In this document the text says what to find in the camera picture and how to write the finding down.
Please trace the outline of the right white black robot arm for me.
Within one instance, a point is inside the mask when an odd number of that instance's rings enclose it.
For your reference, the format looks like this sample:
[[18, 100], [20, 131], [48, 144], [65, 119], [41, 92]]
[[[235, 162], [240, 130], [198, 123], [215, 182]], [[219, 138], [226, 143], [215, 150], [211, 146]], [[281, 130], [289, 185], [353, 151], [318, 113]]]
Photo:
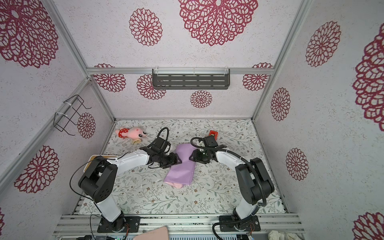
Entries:
[[273, 181], [260, 158], [247, 160], [241, 155], [218, 145], [215, 137], [194, 137], [190, 144], [196, 148], [190, 160], [208, 164], [215, 161], [236, 172], [242, 199], [235, 208], [233, 216], [236, 221], [253, 217], [260, 208], [267, 206], [267, 198], [275, 191]]

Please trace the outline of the pink wrapping paper sheet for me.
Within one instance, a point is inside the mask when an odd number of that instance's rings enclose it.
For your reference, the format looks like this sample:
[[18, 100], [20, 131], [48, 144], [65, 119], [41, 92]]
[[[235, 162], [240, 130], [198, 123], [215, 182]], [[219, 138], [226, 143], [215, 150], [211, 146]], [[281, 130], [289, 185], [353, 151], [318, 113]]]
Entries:
[[165, 184], [181, 189], [192, 183], [196, 162], [191, 161], [190, 157], [193, 155], [194, 150], [196, 148], [191, 144], [177, 145], [175, 153], [179, 156], [182, 163], [171, 167], [164, 179]]

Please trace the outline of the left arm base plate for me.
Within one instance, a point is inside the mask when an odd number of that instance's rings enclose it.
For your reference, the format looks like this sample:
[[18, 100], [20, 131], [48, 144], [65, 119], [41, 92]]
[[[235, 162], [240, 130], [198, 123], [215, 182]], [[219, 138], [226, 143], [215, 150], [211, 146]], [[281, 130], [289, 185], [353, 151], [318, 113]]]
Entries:
[[97, 233], [137, 233], [140, 220], [140, 217], [119, 217], [114, 222], [108, 222], [102, 217]]

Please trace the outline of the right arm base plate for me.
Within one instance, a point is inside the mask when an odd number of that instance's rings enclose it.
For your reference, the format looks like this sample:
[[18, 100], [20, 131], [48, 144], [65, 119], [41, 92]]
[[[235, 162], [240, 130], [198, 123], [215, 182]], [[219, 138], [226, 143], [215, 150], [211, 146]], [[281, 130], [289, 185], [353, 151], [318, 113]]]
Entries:
[[249, 216], [241, 220], [240, 223], [229, 224], [235, 222], [232, 216], [219, 216], [220, 231], [221, 232], [259, 232], [261, 225], [258, 217]]

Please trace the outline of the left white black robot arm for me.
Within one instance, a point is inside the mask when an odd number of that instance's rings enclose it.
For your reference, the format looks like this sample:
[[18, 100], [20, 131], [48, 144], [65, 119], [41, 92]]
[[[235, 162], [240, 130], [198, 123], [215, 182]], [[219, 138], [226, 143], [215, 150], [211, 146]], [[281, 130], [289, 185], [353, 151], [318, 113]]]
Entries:
[[96, 205], [102, 220], [109, 224], [123, 224], [124, 213], [112, 197], [119, 175], [141, 166], [167, 169], [182, 163], [172, 150], [169, 133], [169, 128], [164, 127], [149, 145], [135, 152], [114, 158], [99, 155], [86, 163], [88, 167], [80, 177], [78, 186], [85, 193], [84, 197]]

